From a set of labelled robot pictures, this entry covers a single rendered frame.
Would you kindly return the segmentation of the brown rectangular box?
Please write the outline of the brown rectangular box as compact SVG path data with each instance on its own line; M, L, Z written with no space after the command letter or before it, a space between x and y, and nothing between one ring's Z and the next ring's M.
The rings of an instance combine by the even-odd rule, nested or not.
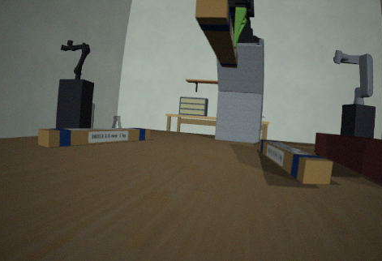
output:
M221 66L238 68L228 0L196 0L195 18Z

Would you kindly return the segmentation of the brown cardboard box with blue bands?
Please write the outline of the brown cardboard box with blue bands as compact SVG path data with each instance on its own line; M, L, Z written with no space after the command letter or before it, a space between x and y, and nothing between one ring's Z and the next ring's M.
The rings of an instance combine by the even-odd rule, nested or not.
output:
M260 139L259 151L302 184L330 184L333 161L275 140Z

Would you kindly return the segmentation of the long tan cardboard box with blue bands and white label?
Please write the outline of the long tan cardboard box with blue bands and white label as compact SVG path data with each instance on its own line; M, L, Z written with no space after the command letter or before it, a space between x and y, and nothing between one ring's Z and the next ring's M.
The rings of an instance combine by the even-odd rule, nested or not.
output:
M38 129L38 144L48 148L150 139L144 128Z

